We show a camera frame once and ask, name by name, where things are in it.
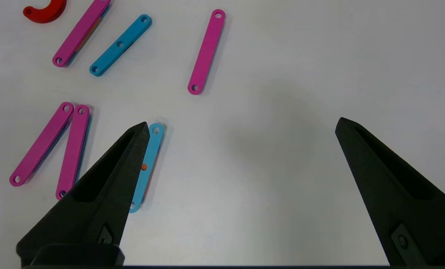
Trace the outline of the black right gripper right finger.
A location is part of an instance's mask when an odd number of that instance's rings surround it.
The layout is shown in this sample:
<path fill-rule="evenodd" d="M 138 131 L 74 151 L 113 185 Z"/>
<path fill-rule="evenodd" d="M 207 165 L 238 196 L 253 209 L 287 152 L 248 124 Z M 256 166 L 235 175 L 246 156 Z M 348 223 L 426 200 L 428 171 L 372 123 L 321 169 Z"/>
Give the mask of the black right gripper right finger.
<path fill-rule="evenodd" d="M 359 123 L 335 134 L 392 266 L 445 267 L 445 194 Z"/>

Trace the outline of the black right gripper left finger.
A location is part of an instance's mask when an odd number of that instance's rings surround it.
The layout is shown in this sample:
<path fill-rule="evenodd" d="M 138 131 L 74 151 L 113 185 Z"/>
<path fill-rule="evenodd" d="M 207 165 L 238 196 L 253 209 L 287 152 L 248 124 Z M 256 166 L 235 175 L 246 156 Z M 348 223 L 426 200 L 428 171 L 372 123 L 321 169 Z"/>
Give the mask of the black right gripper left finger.
<path fill-rule="evenodd" d="M 149 143 L 144 121 L 123 133 L 17 243 L 24 268 L 114 268 Z"/>

